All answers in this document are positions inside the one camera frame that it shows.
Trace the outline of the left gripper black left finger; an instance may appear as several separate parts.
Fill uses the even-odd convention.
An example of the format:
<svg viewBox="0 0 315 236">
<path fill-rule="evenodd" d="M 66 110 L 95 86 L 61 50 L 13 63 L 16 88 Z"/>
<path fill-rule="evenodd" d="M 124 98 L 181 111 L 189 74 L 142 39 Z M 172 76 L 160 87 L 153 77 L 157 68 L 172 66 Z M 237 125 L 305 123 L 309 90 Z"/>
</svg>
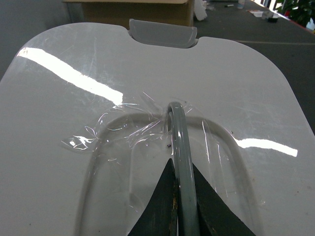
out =
<svg viewBox="0 0 315 236">
<path fill-rule="evenodd" d="M 130 236 L 175 236 L 178 218 L 178 181 L 173 160 L 169 159 L 153 194 L 135 223 Z"/>
</svg>

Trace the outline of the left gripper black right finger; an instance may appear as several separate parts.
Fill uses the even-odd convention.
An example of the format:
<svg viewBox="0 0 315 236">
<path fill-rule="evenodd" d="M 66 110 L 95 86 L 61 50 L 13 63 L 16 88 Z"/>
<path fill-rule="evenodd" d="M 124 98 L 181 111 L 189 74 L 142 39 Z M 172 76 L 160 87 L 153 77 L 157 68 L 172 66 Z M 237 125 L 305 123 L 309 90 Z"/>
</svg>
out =
<svg viewBox="0 0 315 236">
<path fill-rule="evenodd" d="M 193 172 L 200 234 L 253 236 L 253 231 L 231 211 L 196 166 L 193 166 Z"/>
</svg>

